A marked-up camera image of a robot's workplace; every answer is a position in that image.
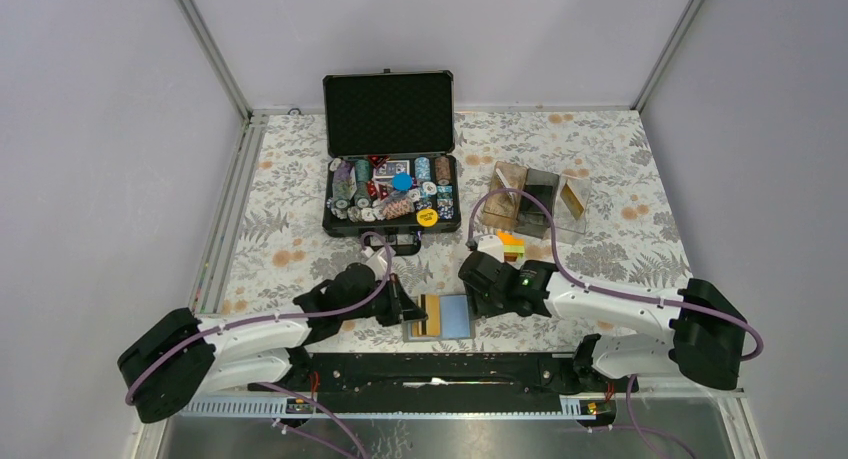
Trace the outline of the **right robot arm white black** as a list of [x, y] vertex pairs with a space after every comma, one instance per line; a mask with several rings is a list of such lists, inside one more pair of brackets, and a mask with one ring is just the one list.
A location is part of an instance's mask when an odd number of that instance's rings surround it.
[[564, 275], [531, 260], [516, 268], [473, 251], [458, 271], [474, 314], [582, 317], [630, 329], [624, 336], [585, 336], [568, 360], [568, 391], [623, 390], [633, 376], [681, 375], [716, 390], [739, 379], [744, 316], [710, 282], [691, 278], [681, 289], [649, 289]]

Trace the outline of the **beige card holder wallet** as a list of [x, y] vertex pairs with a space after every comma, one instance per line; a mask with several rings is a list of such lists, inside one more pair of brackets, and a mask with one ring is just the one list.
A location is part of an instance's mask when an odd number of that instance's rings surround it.
[[416, 304], [427, 314], [427, 318], [404, 324], [404, 342], [434, 342], [475, 338], [472, 309], [466, 295], [423, 294], [417, 297]]

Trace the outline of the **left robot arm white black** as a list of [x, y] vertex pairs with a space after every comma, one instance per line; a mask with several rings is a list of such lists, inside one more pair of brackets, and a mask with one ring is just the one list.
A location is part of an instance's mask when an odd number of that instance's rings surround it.
[[126, 402], [145, 423], [164, 420], [204, 393], [309, 380], [305, 348], [336, 335], [344, 322], [373, 318], [384, 327], [428, 317], [394, 274], [378, 278], [349, 265], [274, 311], [200, 319], [187, 308], [166, 314], [118, 358]]

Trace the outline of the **clear acrylic card box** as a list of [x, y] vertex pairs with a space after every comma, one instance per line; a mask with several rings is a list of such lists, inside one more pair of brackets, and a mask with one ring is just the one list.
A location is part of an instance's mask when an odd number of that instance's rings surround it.
[[[572, 217], [560, 198], [567, 178], [579, 184], [586, 199], [586, 212], [579, 220]], [[594, 191], [587, 178], [499, 161], [489, 190], [493, 194], [483, 203], [482, 224], [490, 229], [538, 239], [548, 239], [554, 233], [559, 242], [567, 244], [577, 243], [588, 232]]]

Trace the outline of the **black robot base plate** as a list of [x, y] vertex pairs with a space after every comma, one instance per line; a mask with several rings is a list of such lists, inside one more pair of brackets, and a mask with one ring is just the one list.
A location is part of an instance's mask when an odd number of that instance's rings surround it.
[[335, 413], [560, 413], [565, 397], [625, 391], [587, 362], [554, 353], [313, 353], [276, 386]]

